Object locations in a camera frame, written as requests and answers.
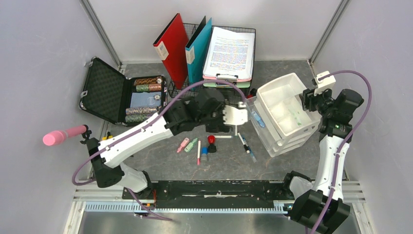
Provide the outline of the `pink clear clipboard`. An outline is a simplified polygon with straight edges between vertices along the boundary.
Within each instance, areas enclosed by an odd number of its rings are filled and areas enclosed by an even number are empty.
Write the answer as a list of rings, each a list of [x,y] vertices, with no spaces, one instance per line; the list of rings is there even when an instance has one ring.
[[[247,82],[252,80],[252,76],[247,78],[239,78],[238,75],[230,75],[230,74],[216,74],[214,76],[207,76],[203,75],[203,79],[211,79],[211,80],[226,80],[231,82]]]

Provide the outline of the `pink small highlighter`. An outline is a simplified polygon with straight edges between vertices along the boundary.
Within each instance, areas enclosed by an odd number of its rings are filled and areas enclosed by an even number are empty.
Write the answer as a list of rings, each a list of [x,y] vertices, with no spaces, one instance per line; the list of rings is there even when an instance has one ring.
[[[188,145],[188,143],[189,143],[189,138],[188,137],[184,138],[183,141],[180,143],[180,145],[177,149],[177,152],[179,153],[182,150],[184,150],[184,148]]]

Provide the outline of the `green small highlighter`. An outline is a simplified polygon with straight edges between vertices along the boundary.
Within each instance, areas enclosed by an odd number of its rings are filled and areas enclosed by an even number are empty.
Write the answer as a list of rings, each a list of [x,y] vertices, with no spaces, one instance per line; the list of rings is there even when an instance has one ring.
[[[190,152],[191,149],[197,144],[198,142],[198,138],[193,139],[185,148],[184,151],[185,152]]]

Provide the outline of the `light green clipboard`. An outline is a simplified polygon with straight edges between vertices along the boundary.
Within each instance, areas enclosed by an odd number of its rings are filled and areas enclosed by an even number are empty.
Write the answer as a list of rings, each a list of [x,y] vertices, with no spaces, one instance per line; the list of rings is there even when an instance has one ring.
[[[251,85],[250,81],[244,81],[244,82],[231,82],[233,85],[237,86],[238,88],[249,88]],[[214,82],[208,82],[203,84],[204,87],[214,87],[214,88],[232,88],[231,85],[228,84],[223,84],[223,83],[217,83],[216,80]]]

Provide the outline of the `blue small highlighter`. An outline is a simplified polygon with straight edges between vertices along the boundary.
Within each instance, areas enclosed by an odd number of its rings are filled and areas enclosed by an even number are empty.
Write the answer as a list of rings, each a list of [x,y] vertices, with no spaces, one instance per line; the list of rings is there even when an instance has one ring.
[[[258,125],[259,125],[261,128],[265,128],[265,127],[266,127],[264,121],[261,119],[261,117],[258,115],[257,112],[252,111],[252,116],[253,116],[253,118],[256,120],[256,122],[258,123]]]

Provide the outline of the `white plastic drawer organizer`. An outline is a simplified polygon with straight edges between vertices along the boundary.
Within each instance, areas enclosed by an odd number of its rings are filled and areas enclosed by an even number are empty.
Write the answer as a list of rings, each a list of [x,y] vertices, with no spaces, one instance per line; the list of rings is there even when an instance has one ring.
[[[255,131],[271,157],[301,147],[318,131],[321,116],[304,111],[299,97],[306,89],[295,73],[276,78],[247,99],[248,115]],[[266,127],[261,128],[252,116],[258,113]]]

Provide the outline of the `teal blue clipboard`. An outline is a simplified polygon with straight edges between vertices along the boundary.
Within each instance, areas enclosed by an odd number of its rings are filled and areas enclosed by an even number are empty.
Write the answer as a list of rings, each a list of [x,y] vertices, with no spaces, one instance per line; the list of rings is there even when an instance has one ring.
[[[212,18],[203,17],[201,22],[192,30],[191,37],[185,46],[188,68],[188,81],[190,84],[199,82],[203,77],[209,38],[212,30]]]

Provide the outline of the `white printed paper sheet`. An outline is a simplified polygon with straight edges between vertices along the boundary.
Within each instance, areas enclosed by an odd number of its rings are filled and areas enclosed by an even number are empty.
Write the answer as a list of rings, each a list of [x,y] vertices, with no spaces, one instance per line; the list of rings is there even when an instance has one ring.
[[[253,33],[237,33],[214,27],[203,68],[203,75],[252,76],[255,36]]]

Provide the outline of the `red clipboard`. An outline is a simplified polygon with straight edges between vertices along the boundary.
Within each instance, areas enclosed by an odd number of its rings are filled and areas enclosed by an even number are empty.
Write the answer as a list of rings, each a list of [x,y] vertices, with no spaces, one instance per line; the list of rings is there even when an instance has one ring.
[[[188,76],[186,60],[186,34],[181,15],[177,13],[153,46],[177,89],[181,89]]]

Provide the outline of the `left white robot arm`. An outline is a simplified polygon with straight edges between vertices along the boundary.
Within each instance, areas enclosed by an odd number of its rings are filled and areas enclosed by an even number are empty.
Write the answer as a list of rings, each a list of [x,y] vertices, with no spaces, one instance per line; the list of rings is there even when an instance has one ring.
[[[209,132],[228,132],[230,106],[221,92],[202,89],[194,97],[176,97],[159,113],[111,140],[93,138],[88,147],[97,155],[91,160],[98,188],[120,185],[140,198],[152,195],[153,185],[145,171],[124,163],[133,154],[182,132],[204,125]]]

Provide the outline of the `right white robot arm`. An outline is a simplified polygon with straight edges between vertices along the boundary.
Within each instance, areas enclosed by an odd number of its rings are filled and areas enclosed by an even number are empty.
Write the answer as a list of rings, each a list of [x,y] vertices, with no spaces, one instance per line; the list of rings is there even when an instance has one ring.
[[[350,120],[364,99],[350,89],[343,89],[337,98],[332,98],[331,89],[321,94],[306,89],[300,99],[304,110],[321,115],[319,167],[313,183],[297,172],[289,173],[281,192],[295,199],[287,213],[291,220],[320,234],[331,234],[350,214],[350,206],[343,202],[342,176],[352,140]]]

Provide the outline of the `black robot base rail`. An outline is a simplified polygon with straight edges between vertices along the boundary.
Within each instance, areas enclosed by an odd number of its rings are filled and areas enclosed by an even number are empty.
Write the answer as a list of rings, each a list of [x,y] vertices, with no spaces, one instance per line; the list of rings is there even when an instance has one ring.
[[[135,196],[164,209],[272,208],[274,201],[294,201],[283,182],[272,180],[160,180]]]

